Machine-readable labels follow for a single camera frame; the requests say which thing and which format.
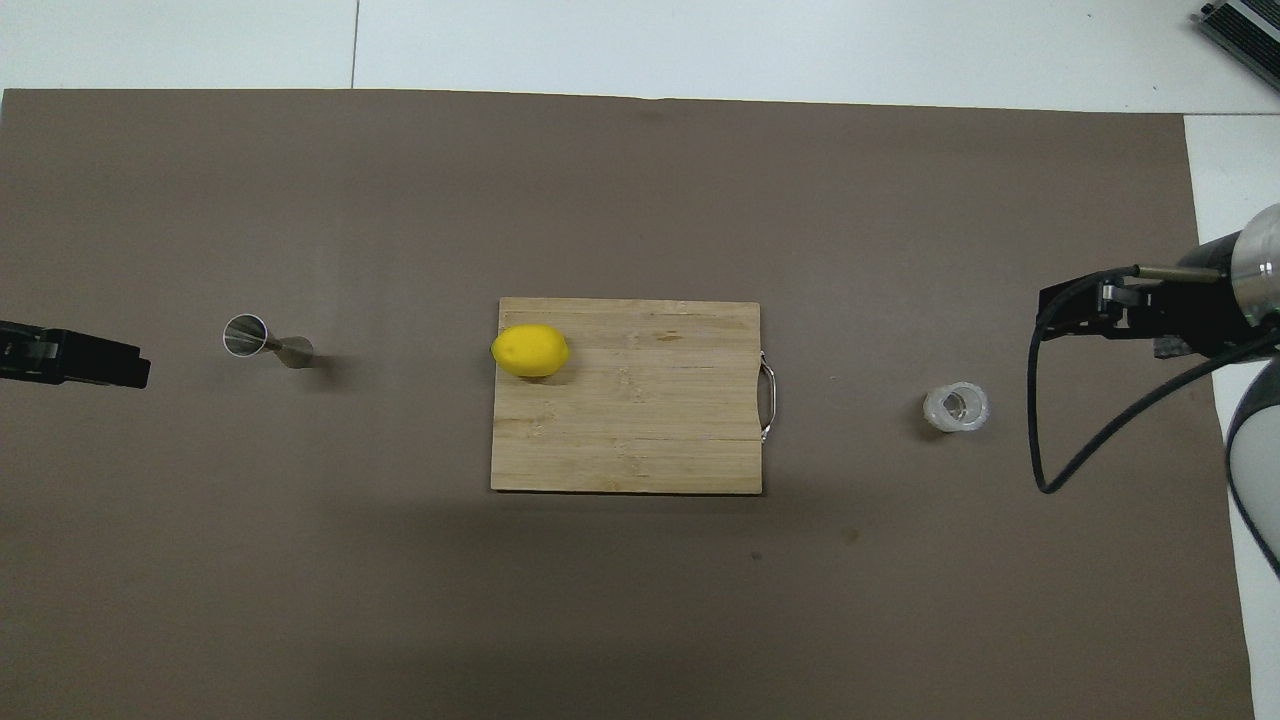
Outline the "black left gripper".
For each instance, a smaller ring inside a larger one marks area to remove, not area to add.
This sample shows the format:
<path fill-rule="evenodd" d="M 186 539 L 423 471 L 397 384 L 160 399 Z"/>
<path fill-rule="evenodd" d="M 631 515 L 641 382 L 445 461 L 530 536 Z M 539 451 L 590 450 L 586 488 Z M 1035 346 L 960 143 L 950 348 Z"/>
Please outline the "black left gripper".
<path fill-rule="evenodd" d="M 151 361 L 133 345 L 96 336 L 44 338 L 44 328 L 1 322 L 1 378 L 23 382 L 78 382 L 145 389 Z M 46 365 L 55 360 L 55 375 Z"/>

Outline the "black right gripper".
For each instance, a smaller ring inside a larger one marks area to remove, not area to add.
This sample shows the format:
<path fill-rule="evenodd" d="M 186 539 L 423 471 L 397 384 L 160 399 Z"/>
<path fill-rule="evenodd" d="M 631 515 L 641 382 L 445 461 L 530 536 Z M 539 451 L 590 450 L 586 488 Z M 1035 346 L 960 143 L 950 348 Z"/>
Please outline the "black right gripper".
<path fill-rule="evenodd" d="M 1135 266 L 1093 272 L 1042 288 L 1038 341 L 1068 336 L 1135 340 L 1138 331 L 1153 338 L 1155 359 L 1174 360 L 1222 354 L 1257 340 L 1260 328 L 1245 319 L 1229 278 L 1238 237 L 1234 232 L 1185 254 L 1179 266 L 1213 269 L 1221 277 L 1213 283 L 1152 284 L 1149 302 L 1128 313 L 1130 328 L 1121 327 L 1128 305 L 1105 297 L 1105 291 L 1125 290 L 1125 281 L 1137 275 Z"/>

